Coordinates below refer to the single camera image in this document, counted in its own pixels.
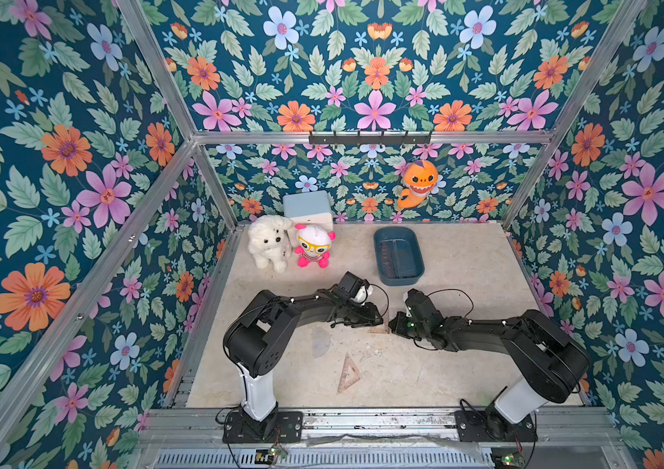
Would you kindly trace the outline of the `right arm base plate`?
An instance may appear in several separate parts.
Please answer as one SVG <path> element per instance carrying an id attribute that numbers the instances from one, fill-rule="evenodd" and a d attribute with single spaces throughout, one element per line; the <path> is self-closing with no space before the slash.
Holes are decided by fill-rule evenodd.
<path id="1" fill-rule="evenodd" d="M 457 410 L 454 413 L 459 441 L 463 443 L 536 443 L 533 414 L 520 423 L 505 420 L 498 412 Z"/>

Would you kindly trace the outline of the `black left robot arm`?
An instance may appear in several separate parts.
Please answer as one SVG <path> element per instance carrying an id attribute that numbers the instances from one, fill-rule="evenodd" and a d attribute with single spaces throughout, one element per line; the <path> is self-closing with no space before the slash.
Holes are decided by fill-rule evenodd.
<path id="1" fill-rule="evenodd" d="M 308 324 L 374 328 L 383 324 L 382 313 L 369 300 L 372 293 L 368 281 L 350 272 L 332 287 L 309 295 L 281 296 L 267 289 L 260 291 L 223 338 L 224 354 L 242 379 L 243 415 L 263 424 L 276 413 L 273 370 L 297 328 Z"/>

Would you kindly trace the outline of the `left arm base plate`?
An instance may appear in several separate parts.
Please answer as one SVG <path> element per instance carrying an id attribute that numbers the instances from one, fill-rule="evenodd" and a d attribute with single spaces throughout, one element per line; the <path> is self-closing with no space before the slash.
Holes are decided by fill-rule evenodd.
<path id="1" fill-rule="evenodd" d="M 304 414 L 275 410 L 257 421 L 244 410 L 232 410 L 224 420 L 223 442 L 233 444 L 298 443 L 302 439 Z"/>

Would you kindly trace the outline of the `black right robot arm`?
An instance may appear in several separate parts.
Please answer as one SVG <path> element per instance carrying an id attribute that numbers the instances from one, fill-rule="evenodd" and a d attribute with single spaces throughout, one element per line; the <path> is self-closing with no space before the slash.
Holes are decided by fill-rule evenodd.
<path id="1" fill-rule="evenodd" d="M 563 404 L 578 392 L 590 366 L 588 353 L 539 310 L 503 320 L 445 317 L 429 294 L 412 289 L 406 309 L 390 320 L 392 333 L 436 351 L 492 352 L 510 357 L 520 377 L 486 410 L 490 422 L 517 425 L 548 403 Z"/>

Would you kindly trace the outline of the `teal plastic storage box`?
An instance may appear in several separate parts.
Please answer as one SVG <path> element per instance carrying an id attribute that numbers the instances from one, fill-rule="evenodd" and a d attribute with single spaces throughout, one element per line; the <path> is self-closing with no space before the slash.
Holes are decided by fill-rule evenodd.
<path id="1" fill-rule="evenodd" d="M 373 242 L 379 277 L 384 285 L 400 287 L 418 283 L 425 273 L 425 265 L 412 229 L 379 229 Z"/>

